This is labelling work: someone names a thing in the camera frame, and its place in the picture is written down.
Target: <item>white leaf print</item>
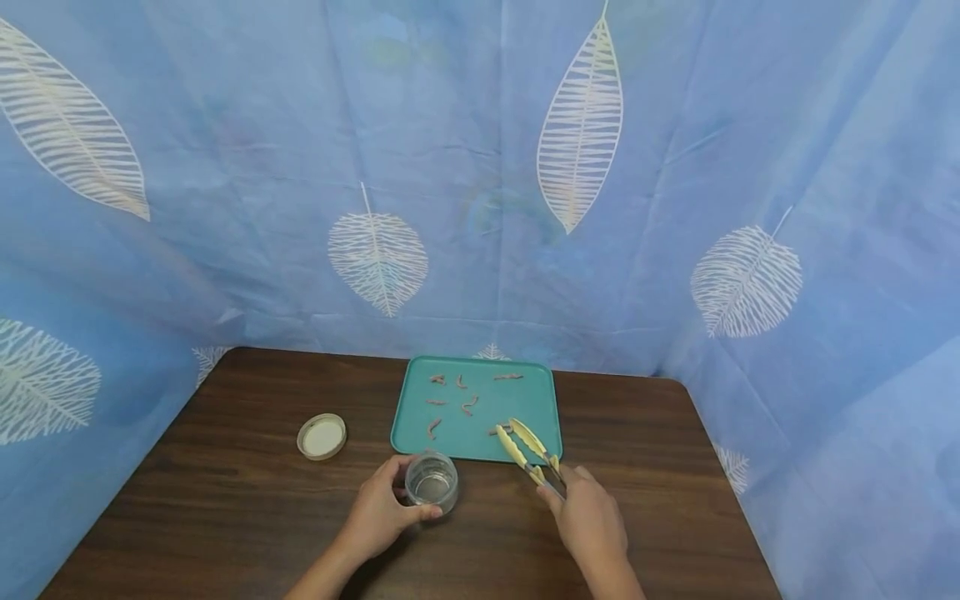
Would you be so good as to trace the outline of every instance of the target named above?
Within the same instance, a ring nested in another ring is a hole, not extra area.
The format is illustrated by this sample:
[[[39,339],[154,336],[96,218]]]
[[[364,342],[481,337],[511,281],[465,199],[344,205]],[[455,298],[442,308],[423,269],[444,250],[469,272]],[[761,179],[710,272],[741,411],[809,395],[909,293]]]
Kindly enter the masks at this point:
[[[230,350],[227,346],[210,346],[207,348],[193,348],[193,353],[200,363],[200,370],[197,372],[197,387],[204,383],[206,376],[213,371],[220,359]]]
[[[690,278],[710,337],[742,338],[776,327],[803,285],[800,258],[754,226],[721,237]]]
[[[150,221],[143,173],[123,128],[86,85],[2,18],[0,107],[30,154],[64,185]]]
[[[371,212],[362,181],[360,189],[367,214],[348,214],[333,225],[330,264],[357,296],[393,317],[426,279],[426,252],[402,219]]]
[[[739,452],[727,450],[717,444],[713,445],[713,451],[717,453],[720,459],[720,466],[723,472],[727,474],[730,480],[730,486],[733,493],[740,495],[747,490],[747,469],[750,467],[750,459]]]
[[[487,344],[487,347],[474,354],[473,358],[484,358],[486,360],[510,360],[510,358],[500,351],[500,348],[498,348],[496,344]]]
[[[620,70],[607,4],[590,31],[547,110],[537,148],[540,192],[567,234],[603,187],[623,124]]]
[[[90,424],[94,362],[19,321],[0,319],[0,445]]]

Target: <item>yellow tongs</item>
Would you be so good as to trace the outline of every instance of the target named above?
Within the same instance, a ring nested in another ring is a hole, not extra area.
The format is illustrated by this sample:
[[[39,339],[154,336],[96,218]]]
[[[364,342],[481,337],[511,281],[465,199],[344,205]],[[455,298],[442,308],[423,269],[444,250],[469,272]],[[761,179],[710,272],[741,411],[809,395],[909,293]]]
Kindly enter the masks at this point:
[[[541,457],[547,465],[550,466],[550,470],[553,471],[554,475],[557,476],[561,482],[564,478],[560,475],[560,459],[557,458],[556,454],[550,454],[546,446],[543,445],[543,442],[540,441],[534,432],[530,430],[529,427],[521,423],[516,419],[510,419],[510,429],[516,433],[516,436],[528,447],[534,454]],[[513,438],[510,437],[510,434],[507,433],[507,430],[504,429],[503,425],[497,424],[496,426],[496,436],[500,439],[500,443],[503,444],[504,449],[507,450],[507,454],[510,455],[512,459],[516,461],[520,468],[525,470],[530,478],[537,482],[538,486],[545,486],[547,489],[551,490],[560,498],[564,498],[564,495],[561,494],[557,488],[553,487],[549,481],[546,480],[546,477],[543,475],[543,469],[540,466],[531,465],[527,461],[527,457],[523,455],[523,452],[520,450],[519,446],[516,445]]]

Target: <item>teal tray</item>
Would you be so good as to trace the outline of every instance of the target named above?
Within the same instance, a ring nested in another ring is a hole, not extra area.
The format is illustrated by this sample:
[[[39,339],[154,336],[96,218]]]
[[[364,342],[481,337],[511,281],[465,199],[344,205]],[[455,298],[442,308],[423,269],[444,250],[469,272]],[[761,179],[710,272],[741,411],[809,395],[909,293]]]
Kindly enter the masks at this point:
[[[495,375],[518,373],[522,379],[494,380]],[[446,385],[432,383],[433,375],[445,375]],[[457,375],[463,376],[465,390],[457,387]],[[461,408],[477,394],[477,403],[469,407],[469,417]],[[426,400],[445,400],[446,405],[428,404]],[[557,417],[557,395],[553,373],[542,365],[514,361],[493,361],[471,358],[418,356],[410,361],[403,379],[400,401],[396,406],[390,443],[401,454],[415,454],[426,448],[452,458],[511,463],[513,459],[499,439],[488,434],[497,423],[509,418],[521,420],[530,427],[557,456],[564,454]],[[426,428],[434,419],[442,419],[430,440]],[[514,436],[531,463],[543,460]]]

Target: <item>fabric backdrop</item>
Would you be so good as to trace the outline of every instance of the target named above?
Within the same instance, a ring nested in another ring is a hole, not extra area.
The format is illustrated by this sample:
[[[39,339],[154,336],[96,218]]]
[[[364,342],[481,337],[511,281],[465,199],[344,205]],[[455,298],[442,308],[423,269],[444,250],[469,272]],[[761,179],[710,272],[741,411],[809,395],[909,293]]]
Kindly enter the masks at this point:
[[[0,19],[0,597],[240,345],[676,377],[784,596],[960,595],[960,4]]]

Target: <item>jar lid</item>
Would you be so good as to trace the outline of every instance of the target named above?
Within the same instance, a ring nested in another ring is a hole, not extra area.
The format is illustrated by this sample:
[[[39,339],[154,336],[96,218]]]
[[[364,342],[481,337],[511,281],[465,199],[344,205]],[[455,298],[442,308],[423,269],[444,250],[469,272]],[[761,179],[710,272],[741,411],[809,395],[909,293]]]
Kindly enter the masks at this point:
[[[344,447],[347,424],[338,415],[325,413],[311,418],[297,436],[297,448],[311,461],[325,461]]]

